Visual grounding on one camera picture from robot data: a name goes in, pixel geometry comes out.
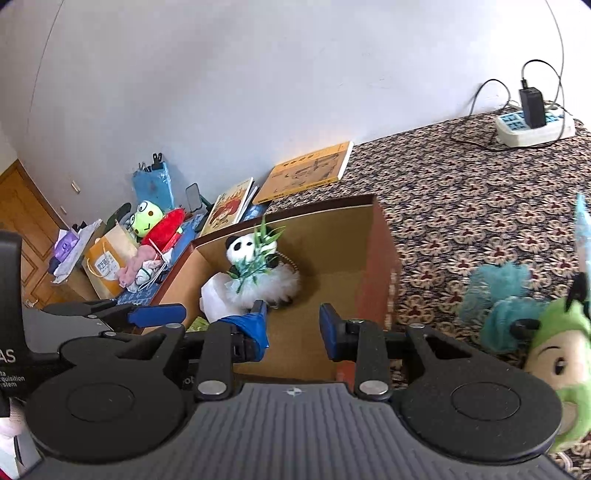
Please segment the blue pen holder box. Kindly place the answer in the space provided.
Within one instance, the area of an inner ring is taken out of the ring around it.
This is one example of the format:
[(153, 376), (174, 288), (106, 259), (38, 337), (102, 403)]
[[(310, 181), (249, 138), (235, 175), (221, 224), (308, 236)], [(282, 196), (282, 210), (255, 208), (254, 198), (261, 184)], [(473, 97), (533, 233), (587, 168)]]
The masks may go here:
[(171, 178), (161, 152), (152, 154), (152, 163), (140, 164), (131, 177), (137, 203), (149, 201), (167, 212), (175, 208)]

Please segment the yellow book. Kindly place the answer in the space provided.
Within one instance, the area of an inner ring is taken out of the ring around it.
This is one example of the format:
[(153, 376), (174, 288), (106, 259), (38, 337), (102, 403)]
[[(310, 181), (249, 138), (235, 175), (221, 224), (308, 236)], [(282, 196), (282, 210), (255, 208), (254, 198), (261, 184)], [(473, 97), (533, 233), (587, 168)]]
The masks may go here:
[(273, 202), (338, 182), (345, 174), (352, 151), (353, 141), (346, 141), (277, 164), (260, 187), (253, 203)]

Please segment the black charger plug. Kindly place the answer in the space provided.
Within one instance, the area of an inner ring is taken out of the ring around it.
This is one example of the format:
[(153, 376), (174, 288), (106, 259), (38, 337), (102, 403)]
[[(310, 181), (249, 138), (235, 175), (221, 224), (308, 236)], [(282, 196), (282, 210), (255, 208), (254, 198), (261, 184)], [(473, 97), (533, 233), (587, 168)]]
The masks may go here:
[(519, 90), (524, 120), (531, 129), (537, 129), (546, 125), (546, 111), (542, 92), (530, 87), (526, 79), (521, 80), (522, 88)]

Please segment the red cover picture book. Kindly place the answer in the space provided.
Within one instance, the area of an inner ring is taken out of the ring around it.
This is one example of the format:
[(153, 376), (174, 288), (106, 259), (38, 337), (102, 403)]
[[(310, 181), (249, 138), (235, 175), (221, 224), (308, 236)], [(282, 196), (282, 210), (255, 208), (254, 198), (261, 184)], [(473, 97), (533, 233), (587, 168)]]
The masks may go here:
[(223, 228), (235, 225), (242, 217), (256, 194), (256, 183), (252, 177), (239, 182), (220, 194), (209, 213), (199, 236), (211, 234)]

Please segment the teal mesh bath pouf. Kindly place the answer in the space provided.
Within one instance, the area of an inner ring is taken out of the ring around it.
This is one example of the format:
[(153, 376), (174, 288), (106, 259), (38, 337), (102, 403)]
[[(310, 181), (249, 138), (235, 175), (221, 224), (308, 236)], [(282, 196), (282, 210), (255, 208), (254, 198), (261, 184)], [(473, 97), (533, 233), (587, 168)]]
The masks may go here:
[(458, 317), (464, 324), (481, 327), (485, 350), (507, 354), (525, 343), (513, 336), (511, 325), (521, 319), (539, 320), (549, 304), (530, 295), (530, 280), (528, 266), (513, 262), (485, 264), (471, 274)]

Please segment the pink plush toy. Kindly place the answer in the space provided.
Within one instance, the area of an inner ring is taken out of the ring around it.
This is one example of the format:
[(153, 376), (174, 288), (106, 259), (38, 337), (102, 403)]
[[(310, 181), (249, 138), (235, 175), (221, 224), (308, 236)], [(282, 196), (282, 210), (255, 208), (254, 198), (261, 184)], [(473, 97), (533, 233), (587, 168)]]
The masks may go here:
[(122, 289), (135, 293), (146, 285), (162, 266), (158, 252), (150, 245), (141, 245), (116, 277)]

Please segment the red plush toy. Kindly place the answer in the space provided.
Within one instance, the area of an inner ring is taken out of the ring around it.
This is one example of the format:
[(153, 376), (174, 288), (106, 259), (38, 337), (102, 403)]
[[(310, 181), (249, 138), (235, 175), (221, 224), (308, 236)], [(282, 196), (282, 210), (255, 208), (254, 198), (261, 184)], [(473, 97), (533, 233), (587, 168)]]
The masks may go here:
[(166, 253), (171, 250), (182, 235), (181, 225), (185, 218), (182, 208), (171, 210), (143, 237), (140, 244), (150, 245), (155, 250)]

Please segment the yellow paper bag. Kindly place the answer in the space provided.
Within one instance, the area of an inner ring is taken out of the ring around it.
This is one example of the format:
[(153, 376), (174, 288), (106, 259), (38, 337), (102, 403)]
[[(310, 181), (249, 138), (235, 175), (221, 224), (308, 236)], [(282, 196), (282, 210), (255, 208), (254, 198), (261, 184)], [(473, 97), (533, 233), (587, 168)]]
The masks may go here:
[(90, 241), (82, 267), (99, 299), (113, 299), (122, 292), (117, 272), (136, 252), (136, 241), (119, 223)]

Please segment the cardboard box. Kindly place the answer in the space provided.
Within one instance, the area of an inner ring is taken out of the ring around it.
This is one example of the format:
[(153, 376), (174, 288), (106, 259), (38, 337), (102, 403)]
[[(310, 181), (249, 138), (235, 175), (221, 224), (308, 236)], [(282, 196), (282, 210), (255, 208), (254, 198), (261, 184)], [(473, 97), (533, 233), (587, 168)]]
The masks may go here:
[(266, 307), (263, 358), (235, 371), (265, 380), (352, 382), (353, 364), (332, 362), (320, 307), (383, 326), (391, 275), (401, 270), (383, 210), (373, 196), (297, 207), (236, 224), (190, 243), (159, 288), (158, 305), (180, 304), (183, 326)]

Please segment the green pea plush toy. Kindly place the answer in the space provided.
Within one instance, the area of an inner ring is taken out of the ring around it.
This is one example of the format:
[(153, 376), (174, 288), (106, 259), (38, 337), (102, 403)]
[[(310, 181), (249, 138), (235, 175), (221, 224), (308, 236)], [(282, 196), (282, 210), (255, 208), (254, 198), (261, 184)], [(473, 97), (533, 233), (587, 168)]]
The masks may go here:
[(564, 298), (536, 317), (514, 321), (511, 335), (530, 346), (525, 371), (546, 382), (562, 405), (560, 428), (551, 448), (560, 452), (590, 432), (590, 290), (579, 273)]

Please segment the panda plush toy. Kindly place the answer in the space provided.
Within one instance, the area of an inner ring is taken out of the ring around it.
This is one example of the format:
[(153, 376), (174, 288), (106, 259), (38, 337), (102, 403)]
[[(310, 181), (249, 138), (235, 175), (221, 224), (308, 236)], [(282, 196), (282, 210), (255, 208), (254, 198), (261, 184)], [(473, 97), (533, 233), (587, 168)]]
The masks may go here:
[(249, 310), (257, 300), (273, 308), (293, 303), (301, 280), (297, 265), (279, 250), (283, 231), (267, 225), (263, 217), (252, 232), (226, 239), (230, 266), (225, 290), (231, 304)]

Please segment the green frog plush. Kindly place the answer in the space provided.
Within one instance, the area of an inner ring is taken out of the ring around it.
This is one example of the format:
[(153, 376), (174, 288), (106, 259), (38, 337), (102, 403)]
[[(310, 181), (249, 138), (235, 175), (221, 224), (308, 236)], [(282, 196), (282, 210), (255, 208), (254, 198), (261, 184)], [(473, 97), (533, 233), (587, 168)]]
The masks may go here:
[(157, 205), (148, 200), (141, 201), (130, 217), (131, 231), (137, 238), (143, 239), (162, 218), (163, 212)]

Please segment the wooden door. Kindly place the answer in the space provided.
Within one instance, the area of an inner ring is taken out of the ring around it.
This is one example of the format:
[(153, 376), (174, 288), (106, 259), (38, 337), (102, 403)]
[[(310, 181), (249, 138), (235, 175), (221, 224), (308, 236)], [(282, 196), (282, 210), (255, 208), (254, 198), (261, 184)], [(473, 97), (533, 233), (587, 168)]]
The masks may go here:
[(21, 162), (15, 160), (1, 174), (1, 229), (22, 237), (21, 296), (28, 307), (43, 308), (67, 300), (48, 272), (62, 226)]

